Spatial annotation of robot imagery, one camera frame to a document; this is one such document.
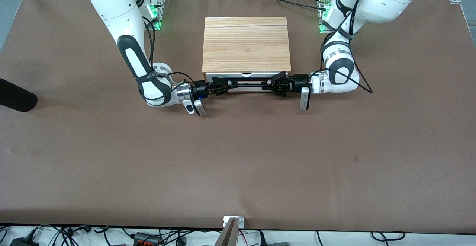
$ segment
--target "power adapter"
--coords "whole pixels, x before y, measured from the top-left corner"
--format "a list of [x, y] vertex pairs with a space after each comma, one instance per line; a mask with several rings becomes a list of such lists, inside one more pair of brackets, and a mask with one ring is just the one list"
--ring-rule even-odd
[[33, 241], [33, 236], [35, 235], [35, 231], [38, 229], [33, 229], [28, 236], [26, 237], [17, 237], [16, 239], [12, 240], [10, 246], [39, 246], [38, 243]]
[[10, 246], [39, 246], [39, 244], [34, 241], [27, 241], [24, 237], [19, 237], [12, 240]]

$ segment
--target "wooden box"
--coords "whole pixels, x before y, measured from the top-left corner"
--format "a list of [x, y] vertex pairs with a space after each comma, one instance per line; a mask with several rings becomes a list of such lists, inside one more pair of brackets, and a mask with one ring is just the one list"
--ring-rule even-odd
[[289, 73], [286, 17], [205, 18], [202, 70], [204, 75]]

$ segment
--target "metal rod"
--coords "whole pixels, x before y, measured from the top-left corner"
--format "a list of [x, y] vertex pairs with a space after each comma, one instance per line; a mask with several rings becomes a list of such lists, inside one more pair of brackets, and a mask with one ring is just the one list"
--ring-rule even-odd
[[264, 87], [269, 85], [258, 85], [258, 84], [238, 84], [238, 87]]

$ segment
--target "brown paper sheet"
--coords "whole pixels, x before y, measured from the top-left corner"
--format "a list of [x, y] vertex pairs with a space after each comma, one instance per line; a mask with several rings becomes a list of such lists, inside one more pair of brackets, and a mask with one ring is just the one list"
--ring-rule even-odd
[[[310, 0], [291, 0], [312, 5]], [[205, 17], [287, 17], [293, 73], [318, 68], [314, 10], [169, 0], [155, 61], [201, 78]], [[476, 55], [459, 5], [414, 0], [353, 41], [374, 89], [229, 94], [208, 115], [145, 105], [88, 0], [23, 0], [0, 74], [0, 222], [476, 232]]]

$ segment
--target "white floor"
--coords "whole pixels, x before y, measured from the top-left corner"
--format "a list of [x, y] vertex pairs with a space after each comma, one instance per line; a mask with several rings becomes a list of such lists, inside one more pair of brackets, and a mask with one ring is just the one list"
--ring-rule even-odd
[[[10, 245], [12, 239], [25, 237], [34, 229], [34, 226], [12, 226], [8, 228], [7, 236], [0, 245]], [[131, 234], [143, 232], [147, 234], [158, 234], [157, 229], [126, 229]], [[254, 230], [243, 230], [248, 246], [260, 243], [260, 234]], [[317, 234], [314, 231], [263, 231], [268, 244], [288, 242], [290, 246], [320, 246]], [[35, 233], [34, 240], [40, 246], [46, 246], [56, 234], [52, 227], [42, 227]], [[368, 232], [319, 232], [322, 244], [324, 246], [385, 246], [384, 242], [378, 242], [372, 239]], [[109, 229], [106, 232], [107, 239], [111, 245], [132, 246], [133, 240], [124, 234], [121, 229]], [[401, 234], [385, 233], [388, 239], [401, 236]], [[194, 232], [186, 236], [187, 246], [212, 246], [218, 238], [218, 232]], [[96, 234], [94, 231], [85, 233], [80, 231], [74, 233], [79, 246], [107, 246], [104, 234]], [[58, 239], [56, 246], [61, 246], [62, 239]], [[475, 235], [458, 234], [406, 234], [406, 237], [400, 241], [390, 241], [389, 246], [476, 246]], [[246, 246], [241, 236], [238, 238], [237, 246]]]

